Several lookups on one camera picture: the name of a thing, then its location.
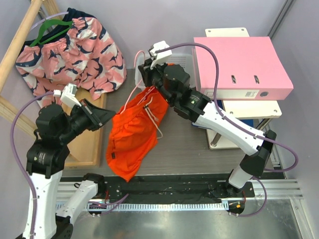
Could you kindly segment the orange shorts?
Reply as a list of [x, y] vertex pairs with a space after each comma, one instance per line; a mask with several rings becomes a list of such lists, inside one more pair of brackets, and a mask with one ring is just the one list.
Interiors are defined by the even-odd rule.
[[147, 87], [112, 118], [106, 161], [126, 182], [136, 175], [144, 157], [163, 137], [160, 123], [167, 109], [168, 103], [158, 90]]

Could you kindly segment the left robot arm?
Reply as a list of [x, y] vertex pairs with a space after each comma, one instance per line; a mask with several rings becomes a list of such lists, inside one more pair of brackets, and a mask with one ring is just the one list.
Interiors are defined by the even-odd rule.
[[99, 130], [115, 114], [86, 99], [75, 105], [69, 115], [57, 104], [39, 111], [34, 131], [36, 139], [26, 154], [26, 166], [22, 168], [30, 186], [30, 199], [25, 229], [18, 238], [69, 239], [88, 202], [105, 195], [104, 176], [87, 173], [70, 199], [56, 209], [58, 185], [70, 154], [68, 144], [86, 130]]

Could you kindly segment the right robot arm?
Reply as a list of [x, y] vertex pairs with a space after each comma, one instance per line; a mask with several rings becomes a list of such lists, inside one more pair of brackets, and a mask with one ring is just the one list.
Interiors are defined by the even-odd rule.
[[226, 114], [209, 97], [190, 88], [190, 75], [180, 65], [164, 63], [152, 67], [151, 64], [152, 60], [147, 59], [138, 66], [145, 86], [154, 86], [180, 117], [197, 127], [217, 132], [245, 153], [225, 184], [229, 196], [238, 196], [248, 180], [263, 174], [277, 135], [271, 130], [250, 128]]

